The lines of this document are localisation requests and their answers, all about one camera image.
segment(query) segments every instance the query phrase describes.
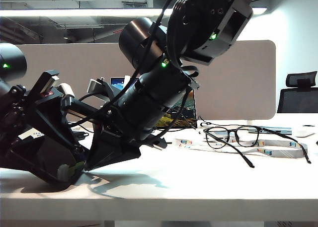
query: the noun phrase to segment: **black eyeglass frame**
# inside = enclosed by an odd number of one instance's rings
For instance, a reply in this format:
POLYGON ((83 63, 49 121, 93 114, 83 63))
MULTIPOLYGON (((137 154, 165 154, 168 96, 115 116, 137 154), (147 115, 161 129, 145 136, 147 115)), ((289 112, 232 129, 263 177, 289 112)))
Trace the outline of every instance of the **black eyeglass frame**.
POLYGON ((306 158, 307 163, 311 163, 311 161, 309 160, 309 157, 308 157, 308 155, 307 155, 307 152, 306 152, 305 148, 304 148, 303 145, 301 145, 297 140, 295 140, 295 139, 293 139, 293 138, 291 138, 291 137, 289 137, 289 136, 287 136, 287 135, 285 135, 285 134, 281 134, 281 133, 279 133, 279 132, 276 132, 276 131, 273 131, 273 130, 270 130, 270 129, 267 129, 267 128, 263 128, 263 127, 259 127, 259 126, 254 126, 254 125, 242 125, 242 126, 237 127, 236 129, 230 129, 230 130, 229 130, 229 129, 227 129, 227 128, 225 128, 225 127, 222 127, 222 126, 213 126, 213 127, 209 127, 209 128, 207 128, 207 129, 204 129, 203 132, 205 133, 205 137, 206 137, 207 143, 208 143, 208 145, 209 145, 211 148, 213 148, 213 149, 221 149, 221 148, 223 148, 224 146, 222 146, 222 147, 220 147, 220 148, 212 147, 212 146, 209 144, 208 136, 210 136, 211 138, 215 139, 216 141, 219 141, 219 142, 221 142, 221 143, 223 143, 223 144, 225 144, 225 145, 228 145, 228 146, 230 146, 231 148, 235 149, 235 150, 241 155, 241 157, 247 162, 247 164, 248 164, 250 167, 254 167, 254 165, 252 164, 252 162, 251 162, 250 160, 248 160, 248 158, 247 158, 245 155, 243 155, 243 153, 242 153, 240 150, 238 150, 235 146, 233 146, 233 145, 231 145, 231 144, 228 143, 228 141, 230 140, 230 133, 231 133, 231 132, 234 132, 235 139, 236 139, 237 143, 239 144, 238 130, 240 130, 240 129, 242 129, 242 128, 245 128, 245 127, 247 127, 247 128, 255 128, 255 129, 257 130, 257 138, 256 138, 254 144, 250 145, 249 147, 253 147, 253 146, 255 146, 255 145, 257 144, 258 137, 259 137, 259 134, 261 133, 261 131, 266 131, 266 132, 269 132, 269 133, 272 133, 272 134, 276 134, 276 135, 278 135, 278 136, 280 136, 280 137, 282 137, 282 138, 293 140, 294 142, 298 143, 299 146, 301 147, 301 149, 303 150, 303 153, 304 153, 304 156, 305 156, 305 158, 306 158), (211 129, 213 129, 213 128, 222 128, 222 129, 224 129, 224 130, 227 130, 227 132, 228 132, 227 141, 224 141, 223 139, 218 138, 217 136, 211 134, 209 131, 210 131, 211 129))

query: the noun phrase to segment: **fluorescent light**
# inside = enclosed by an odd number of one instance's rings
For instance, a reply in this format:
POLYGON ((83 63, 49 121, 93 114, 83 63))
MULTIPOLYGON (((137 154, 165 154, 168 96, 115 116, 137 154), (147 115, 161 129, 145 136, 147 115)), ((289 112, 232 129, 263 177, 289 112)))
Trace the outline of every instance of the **fluorescent light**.
POLYGON ((254 13, 254 15, 261 15, 261 14, 265 13, 266 10, 267 10, 266 7, 254 7, 253 13, 254 13))
MULTIPOLYGON (((0 17, 148 17, 159 16, 162 9, 29 9, 29 10, 0 10, 0 17)), ((170 16, 172 9, 166 9, 164 14, 170 16)))

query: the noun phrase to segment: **black cylindrical actuator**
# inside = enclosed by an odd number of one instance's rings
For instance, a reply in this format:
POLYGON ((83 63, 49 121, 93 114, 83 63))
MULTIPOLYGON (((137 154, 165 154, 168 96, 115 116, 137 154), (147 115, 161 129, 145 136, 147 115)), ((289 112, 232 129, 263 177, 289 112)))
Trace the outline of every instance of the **black cylindrical actuator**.
MULTIPOLYGON (((140 64, 145 53, 152 23, 149 18, 137 18, 128 23, 120 34, 119 48, 135 69, 140 64)), ((145 62, 143 62, 140 74, 149 72, 162 55, 162 49, 157 45, 156 40, 154 40, 145 62)))
POLYGON ((21 50, 10 43, 0 43, 0 80, 11 81, 26 73, 26 59, 21 50))

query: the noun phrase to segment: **eyeglasses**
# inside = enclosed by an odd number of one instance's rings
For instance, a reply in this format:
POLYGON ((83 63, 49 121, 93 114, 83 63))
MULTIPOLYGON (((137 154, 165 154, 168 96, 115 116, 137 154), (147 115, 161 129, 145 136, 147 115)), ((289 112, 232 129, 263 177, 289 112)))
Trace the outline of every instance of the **eyeglasses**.
POLYGON ((253 146, 257 145, 259 134, 265 133, 265 132, 271 133, 271 134, 276 134, 282 138, 293 140, 294 142, 299 144, 299 146, 301 147, 307 162, 311 163, 309 158, 308 158, 307 152, 301 143, 299 143, 297 140, 295 140, 291 137, 288 137, 284 134, 281 134, 279 132, 276 132, 276 131, 273 131, 273 130, 270 130, 267 128, 245 125, 245 126, 239 126, 236 129, 226 129, 222 126, 216 126, 216 127, 210 127, 210 128, 204 129, 203 132, 205 133, 206 141, 211 148, 221 149, 225 145, 228 145, 231 148, 235 149, 235 151, 237 151, 241 155, 241 157, 245 160, 245 162, 250 167, 254 167, 253 163, 235 146, 233 146, 232 144, 229 144, 229 140, 231 138, 231 133, 234 133, 234 138, 235 138, 236 142, 238 143, 238 145, 240 145, 242 147, 253 147, 253 146), (214 140, 219 142, 217 144, 217 146, 210 144, 210 141, 208 140, 209 137, 211 137, 214 140))

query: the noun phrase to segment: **white lanyard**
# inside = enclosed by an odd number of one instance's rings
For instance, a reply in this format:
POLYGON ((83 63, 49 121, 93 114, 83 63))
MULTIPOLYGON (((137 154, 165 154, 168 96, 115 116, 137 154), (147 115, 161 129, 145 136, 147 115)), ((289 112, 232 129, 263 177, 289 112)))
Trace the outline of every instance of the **white lanyard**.
MULTIPOLYGON (((195 143, 191 140, 184 139, 174 139, 172 144, 179 148, 186 148, 192 150, 202 150, 202 151, 215 151, 215 152, 224 152, 224 153, 237 153, 230 146, 225 145, 221 149, 214 149, 210 147, 206 142, 195 143)), ((223 146, 223 143, 211 142, 209 143, 211 146, 215 148, 219 148, 223 146)), ((230 143, 231 145, 238 148, 242 153, 251 153, 251 152, 259 152, 261 154, 270 156, 270 157, 286 157, 286 158, 301 158, 304 157, 304 152, 301 146, 292 140, 283 141, 283 140, 258 140, 257 143, 253 147, 242 147, 237 143, 230 143), (288 149, 268 149, 263 148, 265 146, 276 146, 276 147, 288 147, 288 149)), ((253 141, 240 142, 240 144, 251 146, 253 145, 253 141)), ((303 145, 305 151, 308 153, 308 147, 306 144, 301 143, 303 145)))

